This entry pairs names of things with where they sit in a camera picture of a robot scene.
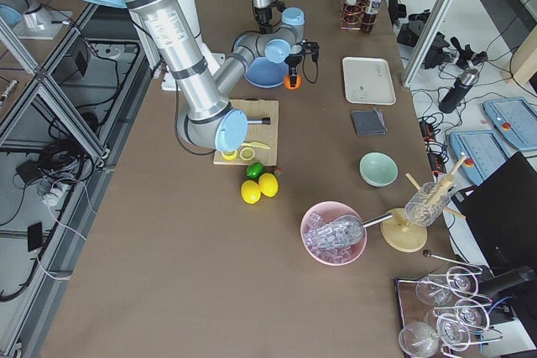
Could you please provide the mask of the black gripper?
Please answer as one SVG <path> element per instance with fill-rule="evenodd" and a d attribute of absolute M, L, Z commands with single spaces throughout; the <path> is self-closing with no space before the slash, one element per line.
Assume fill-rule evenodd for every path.
<path fill-rule="evenodd" d="M 286 64 L 289 66 L 289 86 L 297 86 L 299 75 L 296 67 L 310 55 L 312 61 L 317 65 L 319 59 L 320 46 L 315 41 L 302 40 L 291 48 L 290 54 L 286 57 Z"/>

